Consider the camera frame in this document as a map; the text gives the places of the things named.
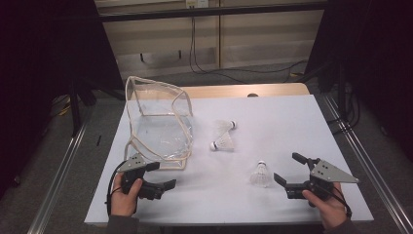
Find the shuttlecock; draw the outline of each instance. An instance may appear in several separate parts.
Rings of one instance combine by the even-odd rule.
[[[233,150],[234,149],[234,143],[231,140],[230,134],[228,132],[224,133],[219,139],[216,141],[213,141],[209,145],[210,150],[215,151],[215,150]]]
[[[216,129],[216,135],[221,137],[223,134],[230,130],[235,130],[237,128],[237,122],[227,121],[227,120],[215,120],[214,126]]]
[[[259,161],[255,171],[251,174],[249,181],[260,187],[270,185],[270,177],[268,176],[267,165],[264,161]]]

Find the gray floor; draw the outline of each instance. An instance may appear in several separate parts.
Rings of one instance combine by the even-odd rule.
[[[200,64],[207,67],[208,58],[200,58]],[[140,62],[136,58],[131,62]],[[287,64],[269,64],[245,67],[245,69],[259,69],[261,71],[276,70],[288,67]],[[123,75],[128,74],[127,64],[121,70]],[[291,72],[304,71],[305,63],[299,64],[291,70],[278,73],[251,73],[247,71],[226,70],[214,74],[194,74],[189,72],[189,67],[183,70],[163,67],[163,73],[146,71],[142,77],[169,82],[178,86],[196,85],[229,85],[255,83],[281,83],[292,81],[293,77],[287,75]],[[331,113],[319,94],[317,80],[312,80],[308,88],[319,102],[319,106],[326,120],[333,119]],[[124,103],[113,99],[100,92],[96,106],[82,107],[82,113],[92,113],[91,122],[88,124],[81,144],[75,154],[70,172],[65,178],[56,200],[56,205],[48,219],[45,233],[104,233],[103,228],[87,225],[83,222],[94,195],[101,170],[116,133]],[[55,106],[55,114],[61,108]],[[60,162],[70,143],[71,136],[70,112],[63,116],[56,116],[50,123],[44,138],[35,155],[27,164],[21,175],[21,185],[10,188],[0,201],[0,233],[27,233],[33,218],[36,216],[42,201],[53,182]],[[337,129],[336,124],[331,125],[332,132]],[[358,125],[354,128],[358,139],[371,157],[384,181],[387,183],[396,199],[406,210],[409,216],[413,215],[412,196],[408,196],[408,189],[413,187],[413,166],[403,155],[397,143],[384,136],[381,126],[375,116],[367,107],[361,104],[361,115]],[[369,206],[374,221],[358,223],[359,229],[364,233],[400,233],[388,208],[378,195],[374,184],[343,134],[335,136],[340,149],[345,156],[352,173],[360,178],[362,183],[359,188]],[[249,226],[249,227],[179,227],[173,233],[318,233],[319,225],[306,226]],[[161,233],[158,227],[143,226],[139,233]]]

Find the human hand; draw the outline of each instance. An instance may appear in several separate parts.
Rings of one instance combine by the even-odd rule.
[[[137,193],[142,186],[142,179],[137,179],[131,186],[129,194],[122,192],[121,182],[123,173],[116,175],[112,190],[112,215],[131,216],[137,202]]]
[[[337,197],[344,199],[340,194],[340,183],[334,182],[334,187],[336,188],[333,189],[334,194]],[[346,221],[346,209],[342,203],[337,201],[337,199],[330,197],[328,200],[323,201],[309,190],[303,190],[303,196],[319,209],[322,219],[322,226],[325,230],[330,230]]]

